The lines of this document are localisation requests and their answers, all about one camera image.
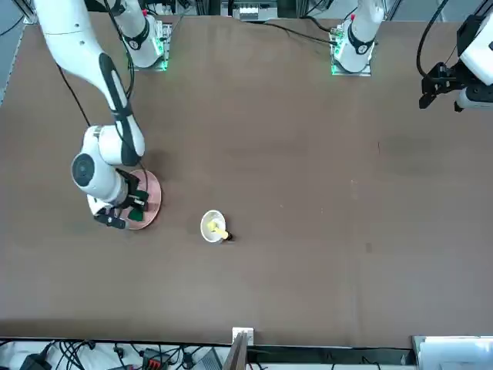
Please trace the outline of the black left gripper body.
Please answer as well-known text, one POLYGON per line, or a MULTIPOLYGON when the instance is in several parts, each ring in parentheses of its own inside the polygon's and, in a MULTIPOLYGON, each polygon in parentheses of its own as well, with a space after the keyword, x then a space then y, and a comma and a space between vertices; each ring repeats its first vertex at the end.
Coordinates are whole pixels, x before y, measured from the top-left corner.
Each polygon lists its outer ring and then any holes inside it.
POLYGON ((456 62, 447 67, 445 63, 438 63, 437 94, 445 94, 461 90, 469 84, 469 70, 463 62, 456 62))

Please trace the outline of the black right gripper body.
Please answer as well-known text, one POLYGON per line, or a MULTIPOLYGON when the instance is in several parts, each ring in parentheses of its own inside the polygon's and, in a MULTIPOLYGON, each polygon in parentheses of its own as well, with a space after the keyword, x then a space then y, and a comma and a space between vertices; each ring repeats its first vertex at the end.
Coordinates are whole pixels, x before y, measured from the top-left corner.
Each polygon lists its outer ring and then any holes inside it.
POLYGON ((125 170, 121 170, 121 177, 124 179, 126 185, 126 197, 121 204, 131 205, 136 199, 136 177, 125 170))

